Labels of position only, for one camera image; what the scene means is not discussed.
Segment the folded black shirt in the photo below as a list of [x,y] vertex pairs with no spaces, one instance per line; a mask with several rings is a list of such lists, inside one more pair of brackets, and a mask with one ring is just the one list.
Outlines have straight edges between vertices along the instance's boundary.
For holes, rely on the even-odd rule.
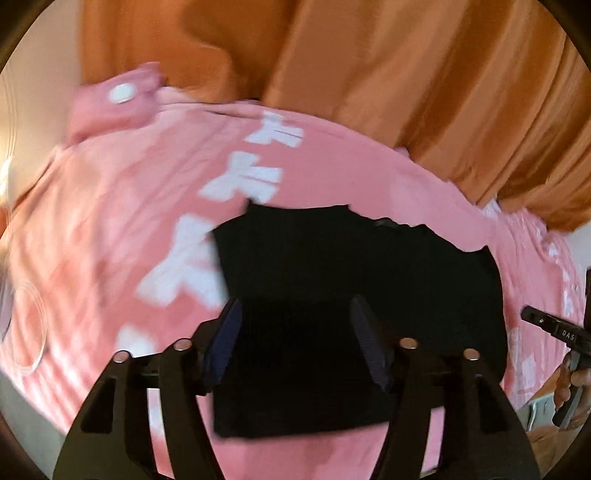
[[250,203],[213,231],[243,325],[213,391],[214,430],[267,437],[388,421],[395,398],[370,377],[349,322],[363,295],[384,331],[441,355],[479,350],[497,376],[507,339],[488,248],[463,252],[424,225],[372,220],[347,206]]

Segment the person's hand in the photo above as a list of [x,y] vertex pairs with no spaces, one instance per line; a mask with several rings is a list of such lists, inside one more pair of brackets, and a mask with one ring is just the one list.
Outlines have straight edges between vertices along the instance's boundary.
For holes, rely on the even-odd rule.
[[571,420],[569,424],[569,429],[574,429],[585,422],[591,411],[591,368],[570,372],[569,366],[570,353],[564,357],[564,361],[560,366],[560,376],[558,377],[556,390],[554,391],[554,404],[558,410],[570,399],[571,385],[574,385],[575,387],[584,387],[583,396],[579,406],[574,412],[573,420]]

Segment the white cable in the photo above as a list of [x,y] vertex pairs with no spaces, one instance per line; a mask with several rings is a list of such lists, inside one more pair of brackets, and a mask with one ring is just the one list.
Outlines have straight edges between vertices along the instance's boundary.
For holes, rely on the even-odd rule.
[[[4,275],[5,279],[9,279],[10,276],[10,255],[12,253],[12,231],[13,231],[13,224],[12,224],[12,203],[10,202],[10,198],[8,198],[8,194],[10,191],[10,183],[8,181],[8,172],[9,169],[7,169],[7,179],[6,179],[6,184],[7,184],[7,205],[6,205],[6,220],[7,220],[7,225],[6,225],[6,231],[5,234],[7,236],[7,253],[6,253],[6,257],[4,259],[3,265],[2,265],[2,273]],[[37,355],[37,357],[35,358],[35,360],[33,360],[33,362],[30,365],[20,365],[16,362],[16,360],[14,359],[14,352],[13,355],[9,355],[7,351],[3,351],[3,355],[2,357],[4,358],[4,360],[6,360],[6,362],[10,365],[10,367],[12,367],[12,369],[14,370],[14,372],[18,375],[20,375],[21,377],[26,377],[27,375],[31,375],[39,366],[39,364],[41,363],[41,360],[43,358],[43,355],[45,353],[46,347],[47,347],[47,332],[49,330],[49,322],[47,319],[47,310],[45,308],[45,304],[43,303],[43,298],[41,297],[41,294],[39,293],[39,290],[37,289],[37,287],[30,282],[29,280],[19,280],[16,281],[12,284],[12,289],[10,292],[10,295],[12,297],[12,312],[11,312],[11,317],[14,315],[14,311],[15,311],[15,294],[19,289],[23,289],[26,292],[28,292],[31,297],[33,298],[33,301],[35,303],[35,306],[37,307],[37,310],[39,312],[40,315],[40,323],[41,323],[41,348],[39,350],[39,353]],[[10,321],[10,327],[11,328],[15,328],[14,325],[14,318],[11,318]],[[2,343],[0,343],[0,345],[2,345],[3,347],[5,346],[5,341],[6,338],[4,339],[4,341]]]

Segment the metal screw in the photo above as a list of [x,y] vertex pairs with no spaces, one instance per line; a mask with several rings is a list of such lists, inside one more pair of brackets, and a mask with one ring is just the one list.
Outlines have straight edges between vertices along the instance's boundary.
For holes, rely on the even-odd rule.
[[189,350],[192,346],[193,344],[188,338],[181,338],[174,343],[174,349],[179,352]]
[[113,355],[113,361],[116,364],[122,364],[131,358],[131,354],[126,350],[119,350]]
[[464,350],[464,358],[467,360],[478,360],[480,358],[480,352],[473,348],[466,348]]
[[414,338],[403,338],[400,340],[400,346],[406,350],[414,350],[418,347],[418,342]]

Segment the pink fabric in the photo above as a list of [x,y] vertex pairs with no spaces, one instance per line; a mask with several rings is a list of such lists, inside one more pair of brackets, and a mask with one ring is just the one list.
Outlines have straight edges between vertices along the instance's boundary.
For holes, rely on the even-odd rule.
[[[539,218],[503,214],[495,203],[479,210],[403,155],[318,118],[200,105],[169,88],[158,98],[153,123],[58,151],[14,215],[12,274],[43,298],[48,348],[30,376],[4,365],[62,431],[115,351],[162,351],[218,315],[226,294],[208,232],[240,215],[247,197],[291,208],[349,204],[370,218],[425,223],[465,251],[488,245],[502,278],[510,350],[502,386],[513,405],[560,363],[563,344],[519,319],[525,304],[571,320],[583,314],[566,240]],[[26,365],[38,354],[41,327],[33,301],[23,294],[17,301],[30,314],[13,320],[2,352]],[[157,395],[150,399],[158,464],[170,473]],[[199,403],[209,425],[209,399]],[[441,412],[432,427],[426,469],[436,463]],[[249,442],[212,435],[212,442],[228,480],[363,479],[385,433],[380,425]]]
[[[133,98],[123,103],[111,102],[109,94],[113,88],[124,84],[135,89]],[[67,144],[149,124],[158,113],[160,104],[156,95],[162,85],[158,63],[150,62],[106,82],[79,87],[70,111]]]

